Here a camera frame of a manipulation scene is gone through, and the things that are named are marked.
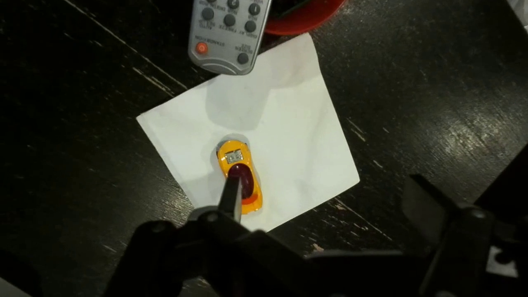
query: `remote control button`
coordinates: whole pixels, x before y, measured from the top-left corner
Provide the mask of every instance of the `remote control button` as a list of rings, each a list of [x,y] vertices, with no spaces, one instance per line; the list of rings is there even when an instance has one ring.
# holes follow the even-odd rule
[[[205,40],[199,40],[197,45],[195,45],[195,49],[197,49],[197,52],[200,52],[200,54],[207,54],[207,52],[210,50],[210,45],[209,45],[209,42],[205,42]]]
[[[204,19],[214,19],[214,17],[215,17],[215,9],[212,9],[212,7],[204,7],[204,9],[202,9],[202,17],[204,17]]]
[[[248,21],[245,27],[247,31],[253,32],[258,27],[258,24],[255,21]]]
[[[261,12],[261,6],[258,3],[250,4],[250,12],[251,14],[260,14]]]
[[[240,1],[238,1],[238,0],[228,0],[228,6],[230,6],[232,9],[237,9],[237,7],[238,7],[238,4],[240,4]]]
[[[240,52],[237,60],[247,64],[250,60],[250,55],[247,52]]]
[[[237,17],[233,14],[225,16],[225,24],[233,26],[237,22]]]

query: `remote control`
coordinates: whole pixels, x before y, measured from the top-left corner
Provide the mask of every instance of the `remote control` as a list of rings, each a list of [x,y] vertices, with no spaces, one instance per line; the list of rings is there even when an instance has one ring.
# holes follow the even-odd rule
[[[195,0],[189,55],[212,72],[251,72],[271,0]]]

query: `black surface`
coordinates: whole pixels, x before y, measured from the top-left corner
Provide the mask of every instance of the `black surface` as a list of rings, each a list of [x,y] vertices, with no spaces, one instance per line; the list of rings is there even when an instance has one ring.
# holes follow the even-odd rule
[[[0,247],[47,295],[101,295],[141,222],[190,210],[136,121],[212,77],[190,3],[0,1]],[[299,252],[420,247],[407,174],[473,202],[528,141],[528,36],[502,0],[355,0],[313,36],[362,182],[273,230]]]

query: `white paper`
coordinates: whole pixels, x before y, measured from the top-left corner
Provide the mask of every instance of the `white paper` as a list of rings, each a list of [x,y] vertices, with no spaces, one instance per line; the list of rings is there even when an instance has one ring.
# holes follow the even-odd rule
[[[218,75],[138,120],[195,207],[220,201],[220,139],[248,139],[265,196],[243,215],[250,229],[270,230],[360,181],[311,34],[261,54],[248,75]]]

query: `yellow object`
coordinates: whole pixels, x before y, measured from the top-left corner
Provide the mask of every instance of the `yellow object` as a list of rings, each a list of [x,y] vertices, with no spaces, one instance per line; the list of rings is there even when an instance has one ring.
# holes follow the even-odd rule
[[[253,192],[251,196],[243,197],[243,214],[248,214],[251,210],[258,210],[263,207],[263,189],[260,177],[256,174],[256,168],[253,164],[250,146],[237,138],[222,141],[217,149],[217,158],[220,163],[222,171],[225,176],[228,176],[232,166],[243,163],[251,169],[253,177]]]

